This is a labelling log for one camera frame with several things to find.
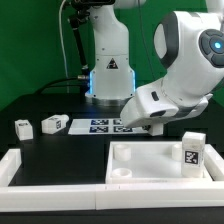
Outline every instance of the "white box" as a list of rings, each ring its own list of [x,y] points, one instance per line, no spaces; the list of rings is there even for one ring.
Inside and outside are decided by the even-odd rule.
[[[15,130],[20,141],[33,139],[33,128],[28,120],[15,121]]]

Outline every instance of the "black cable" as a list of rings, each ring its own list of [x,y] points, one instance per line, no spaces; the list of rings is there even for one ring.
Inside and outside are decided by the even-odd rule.
[[[142,40],[143,40],[144,48],[145,48],[145,51],[146,51],[147,60],[148,60],[148,63],[149,63],[149,69],[151,71],[153,81],[155,81],[156,80],[155,73],[154,73],[154,70],[153,70],[153,66],[152,66],[152,63],[151,63],[151,59],[150,59],[150,56],[149,56],[149,52],[148,52],[148,48],[147,48],[146,40],[145,40],[145,35],[144,35],[140,0],[138,0],[138,11],[139,11],[139,21],[140,21],[140,29],[141,29],[141,34],[142,34]]]
[[[69,79],[58,79],[58,80],[49,82],[46,85],[44,85],[43,87],[41,87],[40,89],[38,89],[34,94],[41,94],[45,89],[51,88],[50,86],[52,86],[53,84],[57,84],[60,82],[73,81],[73,80],[78,80],[78,78],[74,77],[74,78],[69,78]]]

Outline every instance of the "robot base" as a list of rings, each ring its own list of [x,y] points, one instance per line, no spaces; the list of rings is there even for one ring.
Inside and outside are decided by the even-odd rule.
[[[99,99],[94,98],[92,95],[86,94],[86,102],[100,105],[100,106],[107,106],[107,107],[119,107],[124,106],[130,98],[126,99]]]

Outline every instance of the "cable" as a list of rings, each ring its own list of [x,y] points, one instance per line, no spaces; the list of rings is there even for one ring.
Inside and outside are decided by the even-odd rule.
[[[140,0],[138,0],[138,12],[139,12],[139,21],[140,21],[140,29],[141,29],[141,34],[142,34],[142,40],[143,40],[144,48],[145,48],[145,51],[146,51],[147,60],[148,60],[148,63],[149,63],[149,69],[152,73],[153,81],[155,81],[156,80],[155,73],[154,73],[154,70],[153,70],[153,66],[152,66],[152,63],[151,63],[151,59],[150,59],[150,56],[149,56],[149,52],[148,52],[148,48],[147,48],[146,40],[145,40],[145,35],[144,35]]]
[[[68,79],[68,66],[67,66],[67,59],[66,59],[66,55],[65,55],[65,47],[64,47],[64,38],[63,38],[63,31],[62,31],[62,9],[65,5],[67,0],[63,0],[63,2],[61,3],[60,9],[59,9],[59,32],[60,32],[60,40],[61,40],[61,48],[62,48],[62,54],[63,54],[63,60],[64,60],[64,67],[65,67],[65,75],[66,78]]]
[[[52,82],[47,83],[46,85],[44,85],[43,87],[41,87],[40,89],[38,89],[34,94],[41,94],[46,88],[50,88],[50,86],[52,86],[53,84],[57,84],[60,82],[67,82],[67,81],[73,81],[73,80],[78,80],[78,78],[74,77],[74,78],[66,78],[66,79],[58,79]]]

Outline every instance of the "warning label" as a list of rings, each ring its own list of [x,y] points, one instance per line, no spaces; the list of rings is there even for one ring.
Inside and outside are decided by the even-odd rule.
[[[118,69],[117,63],[115,60],[112,58],[110,63],[107,65],[107,69]]]

